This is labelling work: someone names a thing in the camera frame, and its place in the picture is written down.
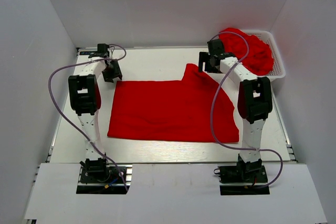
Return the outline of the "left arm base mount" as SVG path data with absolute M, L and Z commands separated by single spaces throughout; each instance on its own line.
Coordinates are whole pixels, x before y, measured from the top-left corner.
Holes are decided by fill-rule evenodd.
M 107 166 L 106 172 L 88 172 L 81 167 L 77 195 L 126 195 L 131 185 L 131 167 Z

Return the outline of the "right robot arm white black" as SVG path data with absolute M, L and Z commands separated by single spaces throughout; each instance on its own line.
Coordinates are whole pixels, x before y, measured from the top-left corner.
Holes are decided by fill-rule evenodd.
M 247 182 L 261 168 L 260 144 L 262 130 L 268 114 L 272 111 L 270 80 L 258 77 L 248 70 L 233 53 L 225 52 L 220 39 L 207 42 L 208 53 L 200 52 L 198 70 L 202 72 L 224 73 L 211 106 L 211 133 L 216 143 L 230 150 L 239 151 L 237 162 L 238 177 Z M 243 138 L 241 147 L 231 147 L 221 143 L 214 132 L 213 113 L 217 96 L 223 82 L 230 78 L 238 86 L 237 109 L 243 119 Z

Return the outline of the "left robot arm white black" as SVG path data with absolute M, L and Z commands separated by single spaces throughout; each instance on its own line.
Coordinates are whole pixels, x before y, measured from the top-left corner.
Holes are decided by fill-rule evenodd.
M 68 78 L 71 108 L 80 121 L 84 138 L 87 140 L 84 165 L 95 165 L 93 176 L 101 182 L 110 178 L 111 168 L 106 165 L 106 152 L 101 143 L 98 114 L 101 108 L 101 95 L 98 78 L 103 76 L 105 82 L 113 83 L 122 79 L 119 60 L 113 58 L 117 45 L 98 44 L 97 50 L 89 56 L 79 74 Z

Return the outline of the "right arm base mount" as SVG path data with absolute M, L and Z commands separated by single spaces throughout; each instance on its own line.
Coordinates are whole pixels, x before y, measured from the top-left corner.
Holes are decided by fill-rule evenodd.
M 236 166 L 219 166 L 214 169 L 214 175 L 219 177 L 221 196 L 256 196 L 269 195 L 269 186 L 265 166 L 258 172 L 253 172 L 243 178 Z

